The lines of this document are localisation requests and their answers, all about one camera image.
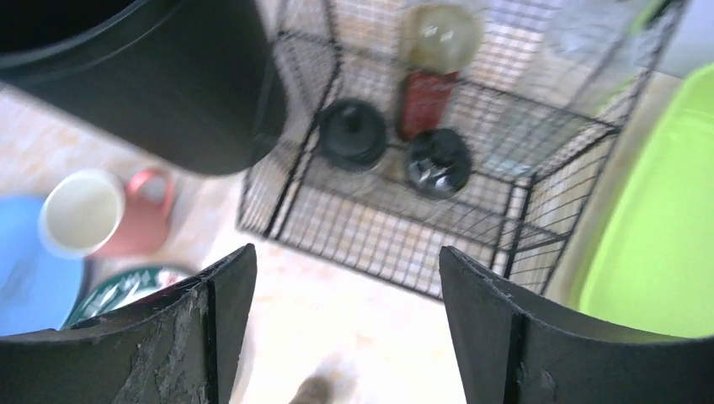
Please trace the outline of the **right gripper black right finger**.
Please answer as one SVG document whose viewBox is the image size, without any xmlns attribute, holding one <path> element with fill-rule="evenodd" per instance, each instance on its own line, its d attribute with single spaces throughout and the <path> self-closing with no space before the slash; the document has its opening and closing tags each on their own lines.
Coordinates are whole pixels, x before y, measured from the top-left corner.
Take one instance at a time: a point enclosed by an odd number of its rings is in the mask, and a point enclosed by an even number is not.
<svg viewBox="0 0 714 404">
<path fill-rule="evenodd" d="M 712 338 L 676 338 L 584 315 L 454 247 L 439 271 L 469 403 L 710 403 Z"/>
</svg>

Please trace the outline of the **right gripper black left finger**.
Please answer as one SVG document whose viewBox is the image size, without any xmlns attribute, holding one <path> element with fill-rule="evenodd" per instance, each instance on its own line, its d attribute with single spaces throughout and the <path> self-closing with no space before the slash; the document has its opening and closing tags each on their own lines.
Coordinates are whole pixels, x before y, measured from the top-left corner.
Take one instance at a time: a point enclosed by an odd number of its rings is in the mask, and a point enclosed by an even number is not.
<svg viewBox="0 0 714 404">
<path fill-rule="evenodd" d="M 64 330 L 1 340 L 4 403 L 227 403 L 257 278 L 253 245 Z"/>
</svg>

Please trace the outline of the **spice jar black lid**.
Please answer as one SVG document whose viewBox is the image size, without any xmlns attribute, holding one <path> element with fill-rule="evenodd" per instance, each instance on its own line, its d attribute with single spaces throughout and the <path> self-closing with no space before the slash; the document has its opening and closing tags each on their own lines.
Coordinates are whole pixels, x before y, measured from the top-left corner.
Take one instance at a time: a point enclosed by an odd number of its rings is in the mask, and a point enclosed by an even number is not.
<svg viewBox="0 0 714 404">
<path fill-rule="evenodd" d="M 340 169 L 361 173 L 376 167 L 387 149 L 386 121 L 371 103 L 339 98 L 317 117 L 320 155 Z"/>
<path fill-rule="evenodd" d="M 472 174 L 472 156 L 460 135 L 451 128 L 418 133 L 404 157 L 408 185 L 428 199 L 449 199 L 460 192 Z"/>
</svg>

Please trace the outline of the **dark sauce bottle black cap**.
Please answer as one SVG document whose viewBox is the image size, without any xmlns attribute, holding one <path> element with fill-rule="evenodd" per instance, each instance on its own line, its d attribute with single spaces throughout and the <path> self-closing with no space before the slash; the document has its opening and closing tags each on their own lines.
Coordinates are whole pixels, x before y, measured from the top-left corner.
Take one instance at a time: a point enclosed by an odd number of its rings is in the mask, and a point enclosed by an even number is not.
<svg viewBox="0 0 714 404">
<path fill-rule="evenodd" d="M 412 1 L 402 19 L 397 133 L 404 141 L 438 126 L 456 81 L 478 52 L 487 1 Z"/>
</svg>

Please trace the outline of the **small dark spice jar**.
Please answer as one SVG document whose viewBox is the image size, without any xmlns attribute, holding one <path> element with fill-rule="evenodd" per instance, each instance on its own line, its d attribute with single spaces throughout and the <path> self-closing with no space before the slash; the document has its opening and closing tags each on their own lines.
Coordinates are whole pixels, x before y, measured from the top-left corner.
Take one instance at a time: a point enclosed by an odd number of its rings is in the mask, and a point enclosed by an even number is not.
<svg viewBox="0 0 714 404">
<path fill-rule="evenodd" d="M 298 386 L 290 404 L 331 404 L 335 399 L 333 382 L 326 376 L 312 375 Z"/>
</svg>

